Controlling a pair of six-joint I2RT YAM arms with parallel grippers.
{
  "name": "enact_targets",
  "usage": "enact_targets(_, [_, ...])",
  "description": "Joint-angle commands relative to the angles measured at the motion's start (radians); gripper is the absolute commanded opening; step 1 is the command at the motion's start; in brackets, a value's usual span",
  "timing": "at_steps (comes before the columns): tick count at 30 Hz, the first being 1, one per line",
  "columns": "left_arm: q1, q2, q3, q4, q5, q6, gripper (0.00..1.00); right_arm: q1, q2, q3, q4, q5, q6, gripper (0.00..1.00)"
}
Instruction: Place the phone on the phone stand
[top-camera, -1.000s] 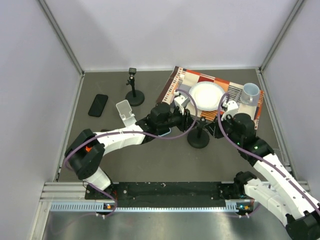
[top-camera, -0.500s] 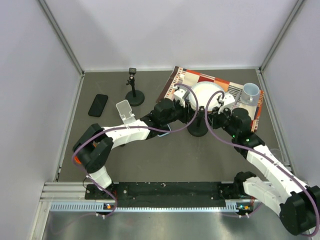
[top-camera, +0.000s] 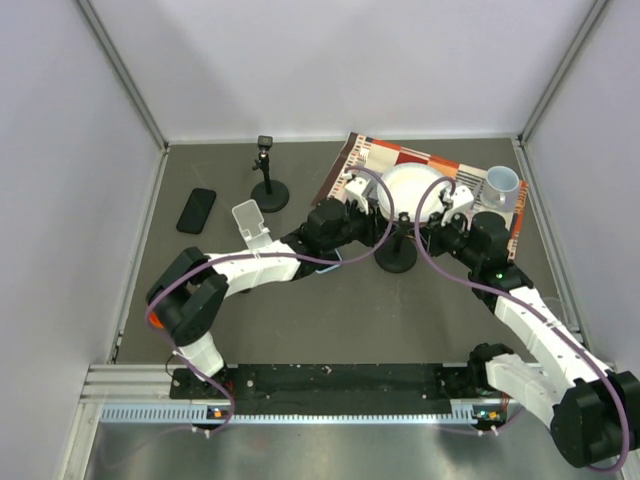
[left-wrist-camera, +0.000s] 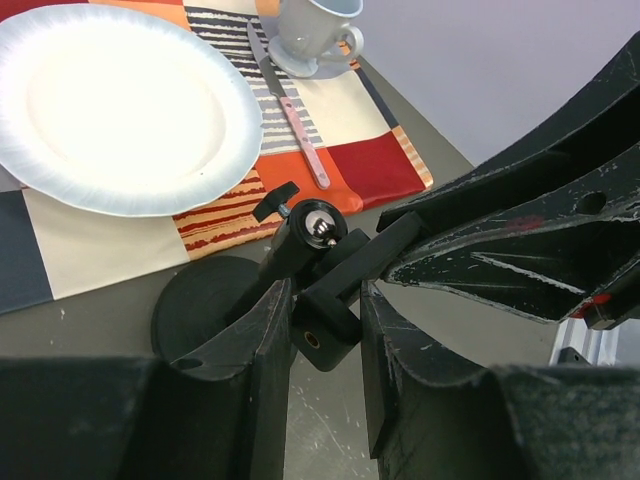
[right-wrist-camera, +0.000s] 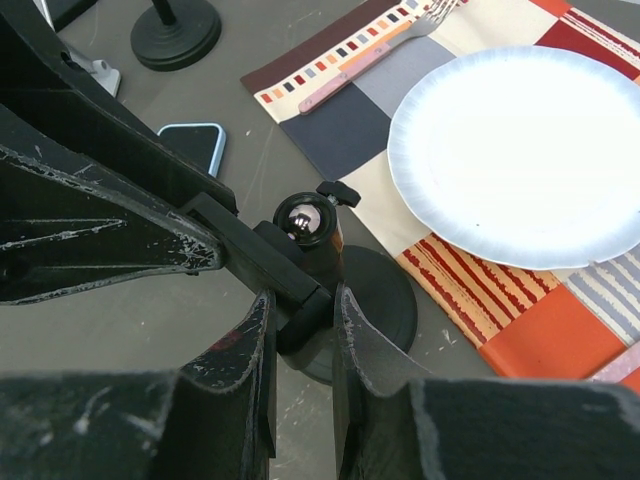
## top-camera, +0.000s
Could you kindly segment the black round phone stand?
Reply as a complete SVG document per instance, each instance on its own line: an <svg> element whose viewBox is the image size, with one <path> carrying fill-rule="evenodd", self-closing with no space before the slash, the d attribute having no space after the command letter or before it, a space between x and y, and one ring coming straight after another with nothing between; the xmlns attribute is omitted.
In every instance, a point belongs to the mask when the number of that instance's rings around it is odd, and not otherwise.
<svg viewBox="0 0 640 480"><path fill-rule="evenodd" d="M417 261L417 251L411 240L407 239L411 217L408 212L401 212L392 234L376 251L374 258L378 266L394 274L409 271Z"/></svg>

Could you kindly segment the blue case phone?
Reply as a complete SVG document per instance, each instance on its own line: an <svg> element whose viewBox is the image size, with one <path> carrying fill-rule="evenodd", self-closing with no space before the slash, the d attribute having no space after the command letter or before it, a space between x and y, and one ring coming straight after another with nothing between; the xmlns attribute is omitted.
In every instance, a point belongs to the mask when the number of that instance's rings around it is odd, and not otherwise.
<svg viewBox="0 0 640 480"><path fill-rule="evenodd" d="M342 256L338 249L334 249L327 252L325 255L326 260L330 261L330 264L320 264L316 270L316 274L325 274L339 268L342 264Z"/></svg>

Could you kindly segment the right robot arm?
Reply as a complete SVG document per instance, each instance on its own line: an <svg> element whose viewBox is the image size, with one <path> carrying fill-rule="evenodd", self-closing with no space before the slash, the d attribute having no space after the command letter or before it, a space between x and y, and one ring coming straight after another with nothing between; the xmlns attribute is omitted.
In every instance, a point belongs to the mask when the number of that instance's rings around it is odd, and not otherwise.
<svg viewBox="0 0 640 480"><path fill-rule="evenodd" d="M622 469L639 447L639 380L616 372L588 351L550 312L531 279L510 259L502 216L481 212L467 220L431 213L414 223L427 261L447 253L468 268L469 287L511 329L542 369L504 346L476 350L466 380L476 394L496 389L515 398L549 430L563 458L576 468Z"/></svg>

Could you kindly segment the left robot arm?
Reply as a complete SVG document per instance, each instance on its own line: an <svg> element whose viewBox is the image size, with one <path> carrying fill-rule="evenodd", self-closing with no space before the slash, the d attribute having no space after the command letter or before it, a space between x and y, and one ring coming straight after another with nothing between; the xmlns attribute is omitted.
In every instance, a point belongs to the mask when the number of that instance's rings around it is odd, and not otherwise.
<svg viewBox="0 0 640 480"><path fill-rule="evenodd" d="M303 279L317 271L346 265L335 251L359 242L369 251L382 246L391 232L395 203L381 202L362 210L355 201L321 201L300 227L276 241L231 254L205 254L185 249L147 294L148 320L156 320L174 352L191 369L192 384L205 396L226 387L222 355L211 334L223 301L240 292Z"/></svg>

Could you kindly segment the white folding phone stand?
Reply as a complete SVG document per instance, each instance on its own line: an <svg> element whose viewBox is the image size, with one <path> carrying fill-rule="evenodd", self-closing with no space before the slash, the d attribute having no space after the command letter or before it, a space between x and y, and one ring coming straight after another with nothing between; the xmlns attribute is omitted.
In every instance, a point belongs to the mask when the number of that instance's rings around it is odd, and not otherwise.
<svg viewBox="0 0 640 480"><path fill-rule="evenodd" d="M273 242L270 230L265 226L262 212L254 199L234 206L231 212L248 249L256 250Z"/></svg>

